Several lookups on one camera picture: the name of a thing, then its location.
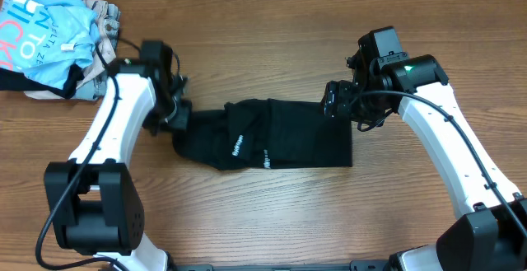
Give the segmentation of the denim jeans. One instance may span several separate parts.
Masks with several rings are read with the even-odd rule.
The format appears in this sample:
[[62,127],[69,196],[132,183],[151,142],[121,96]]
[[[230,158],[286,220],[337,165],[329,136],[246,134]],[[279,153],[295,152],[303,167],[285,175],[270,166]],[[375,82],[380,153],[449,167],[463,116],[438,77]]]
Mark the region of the denim jeans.
[[[103,59],[110,63],[116,58],[116,47],[119,35],[119,8],[103,0],[87,0],[86,6],[97,13],[96,24],[100,34],[97,43]],[[77,84],[75,100],[98,100],[106,93],[106,79],[104,66],[96,53],[93,54],[94,61],[91,66],[83,70],[84,79]]]

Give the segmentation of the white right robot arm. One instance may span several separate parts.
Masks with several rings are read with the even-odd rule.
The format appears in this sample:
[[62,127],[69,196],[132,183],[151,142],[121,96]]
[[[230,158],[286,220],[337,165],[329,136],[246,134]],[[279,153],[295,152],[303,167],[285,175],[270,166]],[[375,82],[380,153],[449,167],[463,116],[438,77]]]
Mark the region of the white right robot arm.
[[355,261],[352,269],[525,269],[526,198],[479,142],[439,62],[429,54],[410,57],[388,26],[363,35],[346,64],[353,78],[326,85],[323,112],[356,122],[362,132],[399,115],[425,147],[455,214],[436,242],[384,260]]

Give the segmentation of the beige garment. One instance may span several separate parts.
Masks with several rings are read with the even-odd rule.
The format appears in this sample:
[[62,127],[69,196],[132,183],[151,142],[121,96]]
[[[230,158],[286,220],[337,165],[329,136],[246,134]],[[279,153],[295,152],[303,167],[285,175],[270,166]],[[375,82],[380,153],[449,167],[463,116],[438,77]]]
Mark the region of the beige garment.
[[[34,0],[37,2],[49,2],[50,0]],[[121,11],[113,3],[105,0],[82,0],[87,8],[97,14],[95,24],[99,32],[97,48],[102,54],[103,59],[110,63],[116,58],[116,47],[118,44],[118,34],[120,28]],[[76,91],[71,98],[62,98],[51,91],[25,91],[30,98],[37,100],[98,100],[106,92],[106,73],[100,57],[93,53],[94,61],[89,67],[82,70],[83,79],[77,82]]]

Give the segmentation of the black garment in pile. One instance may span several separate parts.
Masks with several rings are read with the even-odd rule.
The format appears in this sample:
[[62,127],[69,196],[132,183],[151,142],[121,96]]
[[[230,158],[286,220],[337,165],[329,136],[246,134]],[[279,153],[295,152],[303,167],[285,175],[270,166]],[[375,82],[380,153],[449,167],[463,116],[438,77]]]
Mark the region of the black garment in pile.
[[70,99],[74,96],[77,83],[84,78],[82,70],[77,65],[69,69],[68,78],[63,86],[55,88],[28,79],[20,72],[1,68],[2,91],[50,91],[61,98]]

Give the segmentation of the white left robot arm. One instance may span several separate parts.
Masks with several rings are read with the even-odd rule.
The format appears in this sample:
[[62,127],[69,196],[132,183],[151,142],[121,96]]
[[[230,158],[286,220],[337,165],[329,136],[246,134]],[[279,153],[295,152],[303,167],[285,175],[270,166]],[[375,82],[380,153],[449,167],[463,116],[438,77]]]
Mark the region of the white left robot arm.
[[86,136],[67,161],[45,170],[49,216],[35,245],[44,269],[102,262],[108,270],[175,269],[147,237],[129,165],[141,129],[187,129],[192,104],[182,96],[189,79],[168,44],[145,40],[137,50],[136,59],[103,64],[108,86]]

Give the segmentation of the black t-shirt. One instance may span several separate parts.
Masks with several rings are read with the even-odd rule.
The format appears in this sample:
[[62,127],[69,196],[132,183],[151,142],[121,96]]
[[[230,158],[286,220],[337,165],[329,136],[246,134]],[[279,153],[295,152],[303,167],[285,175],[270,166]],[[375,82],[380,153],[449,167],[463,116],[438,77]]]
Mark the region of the black t-shirt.
[[175,152],[219,171],[352,166],[351,123],[314,102],[243,100],[197,111]]

